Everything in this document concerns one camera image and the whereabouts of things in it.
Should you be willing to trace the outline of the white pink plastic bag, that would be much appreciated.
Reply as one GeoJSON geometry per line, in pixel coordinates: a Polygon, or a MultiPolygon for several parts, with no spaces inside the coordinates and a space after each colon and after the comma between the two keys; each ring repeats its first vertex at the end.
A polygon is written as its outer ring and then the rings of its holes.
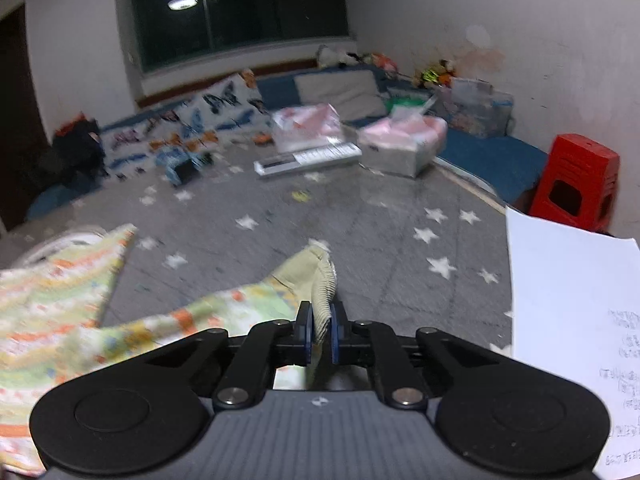
{"type": "Polygon", "coordinates": [[[271,116],[271,135],[279,153],[323,148],[345,141],[340,116],[331,104],[282,108],[271,116]]]}

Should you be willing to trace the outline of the small orange toy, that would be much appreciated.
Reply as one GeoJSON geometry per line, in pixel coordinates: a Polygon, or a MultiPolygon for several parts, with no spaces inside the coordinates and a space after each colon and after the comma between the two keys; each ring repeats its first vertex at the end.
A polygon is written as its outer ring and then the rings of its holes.
{"type": "Polygon", "coordinates": [[[273,138],[269,133],[259,133],[254,136],[253,142],[255,145],[264,146],[273,144],[273,138]]]}

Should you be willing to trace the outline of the white paper sheet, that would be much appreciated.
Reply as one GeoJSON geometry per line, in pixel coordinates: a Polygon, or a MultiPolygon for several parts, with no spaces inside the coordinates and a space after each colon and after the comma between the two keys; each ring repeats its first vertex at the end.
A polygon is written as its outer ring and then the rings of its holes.
{"type": "Polygon", "coordinates": [[[610,414],[603,479],[639,472],[639,247],[506,212],[512,356],[577,382],[610,414]]]}

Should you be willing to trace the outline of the colourful patterned baby garment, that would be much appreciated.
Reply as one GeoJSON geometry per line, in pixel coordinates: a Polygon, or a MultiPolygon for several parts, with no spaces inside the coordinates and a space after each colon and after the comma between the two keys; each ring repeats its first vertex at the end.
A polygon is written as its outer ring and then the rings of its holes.
{"type": "Polygon", "coordinates": [[[38,477],[43,464],[29,415],[49,390],[83,374],[209,328],[232,336],[273,318],[292,320],[308,301],[326,336],[336,273],[329,249],[311,240],[262,281],[214,292],[166,314],[102,324],[137,229],[124,224],[98,242],[1,272],[1,467],[38,477]]]}

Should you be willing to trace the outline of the black white plush toy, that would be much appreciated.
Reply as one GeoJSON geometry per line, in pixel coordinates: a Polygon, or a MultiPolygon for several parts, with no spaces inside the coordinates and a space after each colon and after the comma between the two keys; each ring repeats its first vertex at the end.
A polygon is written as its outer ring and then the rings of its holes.
{"type": "Polygon", "coordinates": [[[331,67],[345,68],[347,66],[356,66],[361,63],[360,57],[356,55],[356,53],[334,49],[326,46],[325,44],[322,44],[322,46],[319,47],[316,59],[318,67],[322,70],[331,67]]]}

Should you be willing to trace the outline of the red plastic stool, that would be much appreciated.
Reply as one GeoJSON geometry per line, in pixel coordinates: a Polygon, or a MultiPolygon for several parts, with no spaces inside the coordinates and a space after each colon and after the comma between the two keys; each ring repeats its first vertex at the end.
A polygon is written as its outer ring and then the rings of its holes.
{"type": "Polygon", "coordinates": [[[616,200],[620,155],[578,133],[553,141],[528,213],[590,232],[605,233],[616,200]]]}

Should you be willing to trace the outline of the pink tissue pack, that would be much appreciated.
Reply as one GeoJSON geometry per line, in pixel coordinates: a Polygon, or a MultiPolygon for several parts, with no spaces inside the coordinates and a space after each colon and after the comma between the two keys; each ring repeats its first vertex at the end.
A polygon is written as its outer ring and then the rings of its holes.
{"type": "Polygon", "coordinates": [[[390,117],[358,131],[361,162],[368,169],[416,178],[445,148],[448,125],[439,117],[390,117]]]}

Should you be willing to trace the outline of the grey cushion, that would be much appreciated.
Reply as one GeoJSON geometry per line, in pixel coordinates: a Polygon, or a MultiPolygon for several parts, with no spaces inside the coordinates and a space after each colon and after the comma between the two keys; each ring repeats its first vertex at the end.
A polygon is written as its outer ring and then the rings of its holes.
{"type": "Polygon", "coordinates": [[[330,104],[343,122],[387,114],[382,94],[370,70],[298,75],[294,82],[302,104],[330,104]]]}

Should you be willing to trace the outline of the black clothes pile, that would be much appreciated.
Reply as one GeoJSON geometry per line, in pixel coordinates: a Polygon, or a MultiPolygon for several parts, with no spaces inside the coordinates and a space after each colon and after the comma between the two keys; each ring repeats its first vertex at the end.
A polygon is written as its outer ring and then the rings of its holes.
{"type": "Polygon", "coordinates": [[[96,183],[104,173],[104,158],[98,122],[80,115],[55,133],[38,168],[48,183],[70,188],[78,180],[96,183]]]}

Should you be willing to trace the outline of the butterfly pattern pillow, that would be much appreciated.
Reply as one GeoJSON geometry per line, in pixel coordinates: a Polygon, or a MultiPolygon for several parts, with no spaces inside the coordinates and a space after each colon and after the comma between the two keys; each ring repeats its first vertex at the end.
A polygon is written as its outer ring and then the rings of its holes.
{"type": "Polygon", "coordinates": [[[242,70],[169,110],[103,131],[105,172],[124,180],[183,154],[207,153],[269,131],[270,116],[255,75],[242,70]]]}

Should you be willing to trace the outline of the white remote control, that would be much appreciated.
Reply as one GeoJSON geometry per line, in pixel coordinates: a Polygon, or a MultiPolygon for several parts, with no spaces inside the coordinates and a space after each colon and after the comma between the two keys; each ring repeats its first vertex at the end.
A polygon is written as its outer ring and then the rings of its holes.
{"type": "Polygon", "coordinates": [[[345,142],[256,160],[254,170],[258,177],[267,179],[281,174],[299,174],[326,167],[354,164],[360,161],[361,156],[362,151],[356,144],[345,142]]]}

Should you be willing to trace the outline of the blue sofa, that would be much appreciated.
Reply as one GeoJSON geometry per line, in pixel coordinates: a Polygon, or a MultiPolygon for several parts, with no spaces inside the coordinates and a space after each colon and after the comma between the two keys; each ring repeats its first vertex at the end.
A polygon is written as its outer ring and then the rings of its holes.
{"type": "MultiPolygon", "coordinates": [[[[302,98],[296,88],[298,76],[337,76],[369,72],[373,75],[378,92],[407,91],[407,81],[391,81],[378,68],[359,65],[347,68],[328,68],[327,70],[298,70],[277,75],[268,75],[257,79],[257,87],[264,99],[267,110],[274,112],[280,108],[299,106],[302,98]]],[[[469,133],[450,128],[446,148],[442,159],[461,168],[489,184],[499,198],[509,204],[516,204],[521,196],[535,187],[548,155],[513,136],[492,136],[481,139],[469,133]]],[[[96,190],[96,183],[80,182],[70,188],[53,185],[42,192],[30,205],[26,218],[35,220],[58,208],[96,190]]]]}

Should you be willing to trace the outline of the round induction cooker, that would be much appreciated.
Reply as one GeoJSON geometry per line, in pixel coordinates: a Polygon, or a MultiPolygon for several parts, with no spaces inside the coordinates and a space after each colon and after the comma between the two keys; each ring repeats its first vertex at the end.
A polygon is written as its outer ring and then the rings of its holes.
{"type": "Polygon", "coordinates": [[[32,248],[12,263],[12,269],[28,268],[47,260],[50,256],[69,247],[85,247],[99,243],[106,231],[99,226],[78,226],[55,234],[32,248]]]}

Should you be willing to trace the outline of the dark window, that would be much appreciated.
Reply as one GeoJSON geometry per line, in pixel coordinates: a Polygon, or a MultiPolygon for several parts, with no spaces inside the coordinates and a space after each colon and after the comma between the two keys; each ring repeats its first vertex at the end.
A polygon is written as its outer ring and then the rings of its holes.
{"type": "Polygon", "coordinates": [[[132,0],[145,70],[270,42],[345,37],[345,0],[132,0]]]}

